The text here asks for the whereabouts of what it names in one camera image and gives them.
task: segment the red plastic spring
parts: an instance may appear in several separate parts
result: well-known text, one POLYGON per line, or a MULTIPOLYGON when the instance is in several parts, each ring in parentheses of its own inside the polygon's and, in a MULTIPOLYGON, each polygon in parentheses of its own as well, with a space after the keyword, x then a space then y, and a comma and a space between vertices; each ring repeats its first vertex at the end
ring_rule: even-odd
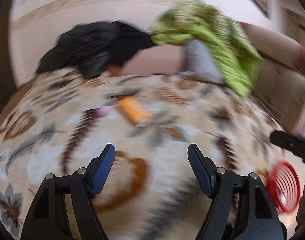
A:
POLYGON ((277 213, 291 213, 296 209, 300 198, 300 182, 291 164, 278 162, 268 178, 266 189, 277 213))

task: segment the bedsheet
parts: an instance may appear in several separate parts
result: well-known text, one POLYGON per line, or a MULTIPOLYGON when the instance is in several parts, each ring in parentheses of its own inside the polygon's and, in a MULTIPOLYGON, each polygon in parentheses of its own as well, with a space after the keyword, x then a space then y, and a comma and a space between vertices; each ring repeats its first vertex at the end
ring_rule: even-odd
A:
POLYGON ((251 98, 176 75, 85 80, 73 68, 43 73, 1 118, 0 220, 17 239, 44 177, 86 167, 107 143, 116 158, 93 205, 110 240, 195 238, 210 200, 188 162, 191 143, 217 166, 241 175, 256 171, 263 182, 284 158, 268 140, 282 128, 251 98), (116 104, 127 95, 152 114, 145 127, 119 111, 116 104))

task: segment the orange object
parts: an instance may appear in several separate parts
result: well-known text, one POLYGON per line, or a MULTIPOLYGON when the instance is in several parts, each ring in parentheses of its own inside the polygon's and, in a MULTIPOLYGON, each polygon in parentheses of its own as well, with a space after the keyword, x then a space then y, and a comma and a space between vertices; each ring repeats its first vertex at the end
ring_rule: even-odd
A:
POLYGON ((135 126, 144 125, 152 117, 133 96, 125 97, 119 100, 117 104, 135 126))
POLYGON ((277 213, 291 213, 300 198, 300 182, 293 166, 288 162, 278 162, 268 179, 266 189, 277 213))

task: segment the pink fabric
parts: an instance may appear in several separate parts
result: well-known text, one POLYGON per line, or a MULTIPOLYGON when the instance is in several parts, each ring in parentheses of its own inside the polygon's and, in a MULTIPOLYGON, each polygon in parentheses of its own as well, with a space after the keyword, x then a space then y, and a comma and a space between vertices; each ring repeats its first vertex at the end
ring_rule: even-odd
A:
POLYGON ((154 46, 136 53, 121 69, 121 76, 177 74, 182 70, 185 53, 181 46, 154 46))

